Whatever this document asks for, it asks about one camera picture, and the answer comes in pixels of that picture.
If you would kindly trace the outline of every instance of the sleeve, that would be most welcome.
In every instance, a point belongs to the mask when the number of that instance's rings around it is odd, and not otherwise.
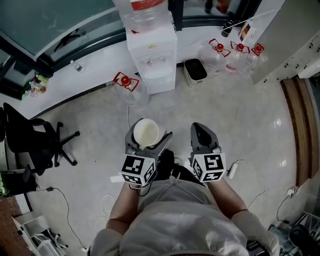
[[[248,210],[235,214],[231,221],[247,237],[248,240],[258,241],[269,252],[270,256],[280,254],[280,245],[275,234],[268,231],[258,217]]]
[[[88,256],[118,256],[122,237],[109,228],[99,231],[90,246]]]

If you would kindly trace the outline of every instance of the chair base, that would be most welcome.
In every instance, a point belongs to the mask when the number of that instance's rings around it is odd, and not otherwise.
[[[60,141],[60,128],[63,127],[64,124],[62,122],[58,122],[56,125],[56,135],[59,141],[58,149],[56,153],[54,154],[54,167],[59,167],[60,163],[58,162],[59,156],[61,158],[65,158],[68,163],[72,166],[76,166],[78,162],[76,160],[71,160],[69,156],[66,154],[66,152],[63,150],[63,145],[71,141],[73,138],[80,136],[80,132],[76,131],[74,134],[70,135],[69,137],[65,138],[64,140]]]

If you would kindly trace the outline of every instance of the tile floor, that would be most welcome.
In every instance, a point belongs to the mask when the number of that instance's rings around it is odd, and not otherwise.
[[[175,90],[153,95],[148,107],[130,107],[129,122],[151,118],[173,131],[169,148],[183,163],[191,152],[191,124],[208,126],[217,134],[228,167],[238,159],[249,163],[240,162],[234,178],[226,180],[266,227],[275,223],[277,209],[296,178],[293,128],[280,84],[253,85],[229,74],[191,88],[181,69],[177,70],[176,81]],[[78,165],[70,166],[62,159],[60,167],[39,177],[39,184],[42,189],[53,186],[64,192],[70,206],[70,224],[89,246],[101,215],[103,196],[111,193],[116,198],[122,187],[121,183],[111,183],[110,177],[118,175],[122,166],[127,106],[110,86],[66,103],[42,118],[53,125],[63,122],[62,137],[77,130],[81,133],[65,147]],[[307,192],[308,184],[284,202],[279,217],[299,214]],[[63,196],[55,190],[30,193],[29,198],[33,209],[42,213],[69,245],[70,255],[81,255],[79,241],[67,225]],[[112,205],[107,197],[104,209]],[[97,230],[104,225],[100,218]]]

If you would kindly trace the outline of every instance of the white cup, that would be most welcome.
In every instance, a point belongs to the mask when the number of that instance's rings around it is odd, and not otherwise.
[[[144,118],[136,123],[133,137],[140,149],[156,145],[165,135],[166,129],[151,119]]]

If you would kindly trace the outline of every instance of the gray shirt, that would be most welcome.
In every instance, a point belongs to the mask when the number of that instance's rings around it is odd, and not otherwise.
[[[248,256],[247,240],[260,242],[271,256],[279,255],[277,237],[253,213],[241,211],[230,220],[206,187],[172,177],[154,181],[139,198],[138,216],[123,236],[101,230],[90,255]]]

